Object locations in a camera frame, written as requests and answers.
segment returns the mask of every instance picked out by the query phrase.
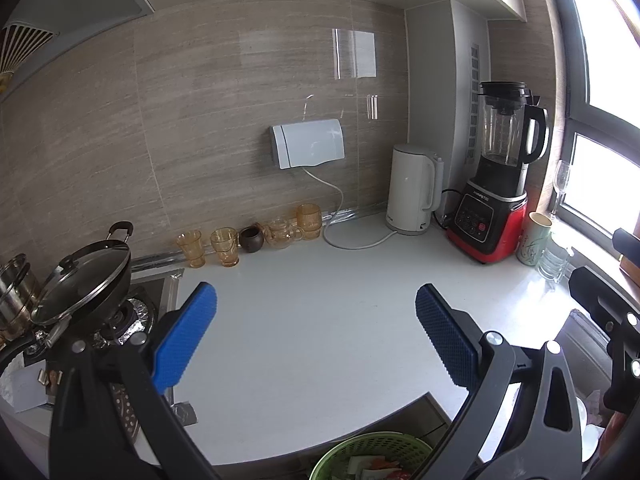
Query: wine glass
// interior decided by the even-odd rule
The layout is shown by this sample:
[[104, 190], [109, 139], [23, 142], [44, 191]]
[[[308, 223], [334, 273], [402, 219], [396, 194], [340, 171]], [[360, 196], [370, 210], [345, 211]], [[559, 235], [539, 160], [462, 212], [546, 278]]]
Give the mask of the wine glass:
[[569, 186], [569, 175], [571, 173], [571, 164], [566, 160], [558, 160], [556, 166], [556, 175], [554, 176], [554, 189], [556, 190], [556, 204], [551, 211], [551, 216], [555, 217], [558, 212], [558, 206], [560, 205], [560, 199], [566, 193], [566, 188]]

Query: blender control panel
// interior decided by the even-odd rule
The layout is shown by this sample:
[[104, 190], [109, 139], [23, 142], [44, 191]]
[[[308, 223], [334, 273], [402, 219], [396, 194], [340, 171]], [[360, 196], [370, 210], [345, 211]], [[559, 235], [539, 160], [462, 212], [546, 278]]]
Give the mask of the blender control panel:
[[477, 198], [466, 194], [460, 202], [454, 222], [467, 235], [479, 242], [486, 240], [494, 210]]

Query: dark round cup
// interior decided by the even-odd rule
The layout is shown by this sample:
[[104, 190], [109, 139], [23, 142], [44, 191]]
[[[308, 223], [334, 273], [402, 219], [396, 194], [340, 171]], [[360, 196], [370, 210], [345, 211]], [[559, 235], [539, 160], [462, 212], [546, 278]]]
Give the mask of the dark round cup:
[[255, 225], [251, 225], [240, 231], [238, 241], [245, 251], [248, 253], [255, 253], [255, 251], [259, 251], [264, 244], [264, 236], [262, 235], [260, 228]]

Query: countertop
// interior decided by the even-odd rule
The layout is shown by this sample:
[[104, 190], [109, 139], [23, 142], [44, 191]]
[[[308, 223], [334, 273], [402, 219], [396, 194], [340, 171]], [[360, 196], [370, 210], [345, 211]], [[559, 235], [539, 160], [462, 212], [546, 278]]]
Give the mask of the countertop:
[[[387, 232], [375, 215], [332, 226], [329, 236], [356, 246]], [[212, 464], [334, 440], [427, 392], [453, 419], [466, 390], [452, 383], [415, 317], [425, 283], [482, 330], [532, 348], [578, 308], [564, 287], [514, 256], [487, 266], [471, 260], [437, 225], [363, 251], [319, 238], [242, 253], [229, 269], [208, 256], [204, 267], [186, 269], [178, 305], [202, 281], [216, 287], [218, 312], [174, 396], [194, 407], [198, 423], [186, 430]], [[153, 460], [144, 438], [136, 448]]]

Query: blue gripper pad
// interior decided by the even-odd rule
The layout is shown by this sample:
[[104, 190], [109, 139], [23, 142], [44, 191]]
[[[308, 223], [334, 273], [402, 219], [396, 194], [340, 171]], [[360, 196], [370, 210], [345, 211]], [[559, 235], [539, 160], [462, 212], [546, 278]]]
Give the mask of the blue gripper pad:
[[198, 343], [216, 315], [216, 289], [201, 282], [184, 302], [180, 317], [158, 345], [152, 378], [158, 393], [175, 386], [182, 377]]
[[415, 314], [453, 382], [473, 389], [479, 381], [478, 352], [454, 320], [451, 307], [430, 283], [418, 289]]

